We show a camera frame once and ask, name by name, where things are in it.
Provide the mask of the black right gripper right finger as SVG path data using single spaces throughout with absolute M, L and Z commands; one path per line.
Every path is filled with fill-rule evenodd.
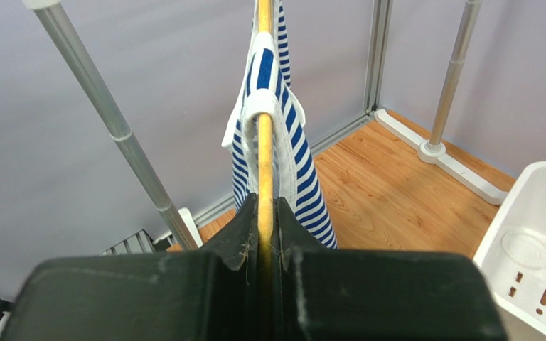
M 275 202 L 274 340 L 506 340 L 486 281 L 448 252 L 329 249 Z

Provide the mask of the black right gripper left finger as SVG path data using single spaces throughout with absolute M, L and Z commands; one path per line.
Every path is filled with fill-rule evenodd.
M 0 339 L 257 340 L 256 205 L 195 251 L 43 262 Z

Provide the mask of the yellow velvet hanger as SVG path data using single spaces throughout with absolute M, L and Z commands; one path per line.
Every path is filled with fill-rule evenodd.
M 273 218 L 273 156 L 272 156 L 272 119 L 270 110 L 258 116 L 258 171 L 259 171 L 259 201 L 258 201 L 258 234 L 259 262 L 262 268 L 271 266 L 271 240 L 274 229 Z

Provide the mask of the blue white striped tank top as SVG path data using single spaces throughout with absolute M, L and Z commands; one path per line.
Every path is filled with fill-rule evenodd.
M 288 33 L 281 1 L 272 2 L 272 32 L 261 33 L 252 19 L 245 73 L 221 146 L 232 155 L 232 193 L 239 210 L 258 193 L 257 115 L 272 118 L 274 197 L 283 197 L 299 224 L 322 245 L 338 242 L 314 165 L 304 125 L 305 111 L 291 90 Z

